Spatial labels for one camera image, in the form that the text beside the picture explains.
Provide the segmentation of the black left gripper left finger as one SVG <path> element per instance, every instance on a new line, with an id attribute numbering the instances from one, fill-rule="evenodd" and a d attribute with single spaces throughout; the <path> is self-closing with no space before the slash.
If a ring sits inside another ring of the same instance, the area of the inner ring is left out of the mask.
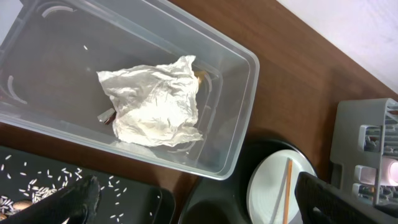
<path id="1" fill-rule="evenodd" d="M 98 178 L 88 175 L 3 220 L 3 224 L 94 223 L 100 203 Z"/>

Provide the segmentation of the grey round plate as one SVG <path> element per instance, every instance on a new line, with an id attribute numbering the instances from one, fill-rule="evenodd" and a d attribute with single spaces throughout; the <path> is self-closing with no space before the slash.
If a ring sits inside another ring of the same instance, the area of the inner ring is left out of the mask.
<path id="1" fill-rule="evenodd" d="M 282 224 L 288 174 L 288 160 L 292 161 L 290 177 L 288 223 L 302 223 L 295 198 L 295 185 L 300 172 L 316 175 L 313 166 L 301 153 L 284 149 L 264 159 L 249 181 L 246 205 L 253 224 Z"/>

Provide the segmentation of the white paper napkin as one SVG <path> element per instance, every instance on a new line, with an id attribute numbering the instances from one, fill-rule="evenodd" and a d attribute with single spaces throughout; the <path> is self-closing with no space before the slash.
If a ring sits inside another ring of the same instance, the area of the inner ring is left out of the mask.
<path id="1" fill-rule="evenodd" d="M 174 147 L 202 140 L 195 127 L 200 86 L 192 68 L 195 59 L 186 55 L 170 64 L 97 73 L 116 112 L 112 127 L 120 141 Z"/>

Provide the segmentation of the pink cup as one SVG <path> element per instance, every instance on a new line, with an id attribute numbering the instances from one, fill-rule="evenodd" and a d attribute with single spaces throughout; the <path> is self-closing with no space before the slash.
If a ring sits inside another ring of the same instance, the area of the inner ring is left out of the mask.
<path id="1" fill-rule="evenodd" d="M 397 186 L 397 160 L 388 157 L 382 158 L 381 185 Z"/>

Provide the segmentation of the wooden chopstick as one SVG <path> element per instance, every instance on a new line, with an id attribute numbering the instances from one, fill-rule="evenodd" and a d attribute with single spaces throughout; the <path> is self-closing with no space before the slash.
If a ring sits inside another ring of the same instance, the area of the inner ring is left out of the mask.
<path id="1" fill-rule="evenodd" d="M 292 159 L 287 160 L 287 175 L 285 184 L 285 200 L 284 200 L 284 213 L 283 213 L 283 224 L 288 224 L 289 221 L 289 200 L 290 200 L 290 185 L 292 176 Z"/>

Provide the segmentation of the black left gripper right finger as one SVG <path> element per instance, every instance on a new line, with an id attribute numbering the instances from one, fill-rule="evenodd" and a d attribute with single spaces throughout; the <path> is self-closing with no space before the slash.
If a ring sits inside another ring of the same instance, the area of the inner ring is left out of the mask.
<path id="1" fill-rule="evenodd" d="M 367 205 L 308 172 L 299 173 L 295 197 L 303 224 L 397 223 L 397 207 Z"/>

